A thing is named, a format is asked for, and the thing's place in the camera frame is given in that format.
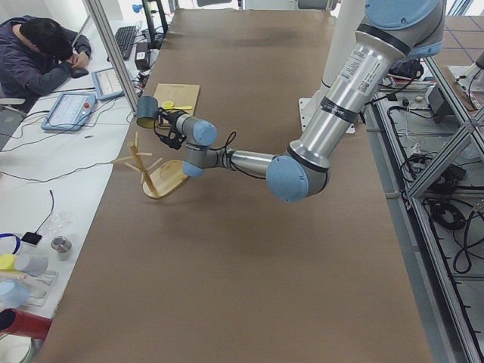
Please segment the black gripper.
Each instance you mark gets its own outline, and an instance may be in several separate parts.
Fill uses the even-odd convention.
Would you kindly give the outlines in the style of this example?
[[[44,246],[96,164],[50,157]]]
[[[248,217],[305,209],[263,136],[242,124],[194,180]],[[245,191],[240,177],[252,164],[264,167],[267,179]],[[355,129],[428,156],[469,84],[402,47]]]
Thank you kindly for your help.
[[[186,112],[184,112],[183,110],[159,109],[158,114],[154,119],[154,134],[159,138],[161,142],[175,150],[179,150],[186,140],[185,134],[183,132],[180,132],[176,126],[178,119],[185,114]],[[168,132],[166,134],[160,133],[158,131],[158,129],[162,126],[164,120],[167,121],[169,125]]]

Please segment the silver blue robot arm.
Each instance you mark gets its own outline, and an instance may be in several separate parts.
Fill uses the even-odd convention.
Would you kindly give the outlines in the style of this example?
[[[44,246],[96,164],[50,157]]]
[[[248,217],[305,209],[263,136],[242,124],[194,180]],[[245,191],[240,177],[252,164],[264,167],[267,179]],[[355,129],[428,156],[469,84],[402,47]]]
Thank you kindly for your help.
[[[284,154],[272,155],[213,147],[216,127],[178,108],[159,106],[153,97],[138,102],[138,115],[165,119],[169,133],[158,138],[170,148],[185,148],[182,171],[199,177],[206,169],[237,170],[266,181],[278,199],[292,203],[321,192],[330,179],[330,155],[371,102],[380,80],[398,61],[433,56],[442,48],[444,1],[366,1],[355,41],[334,81],[309,105],[302,134]]]

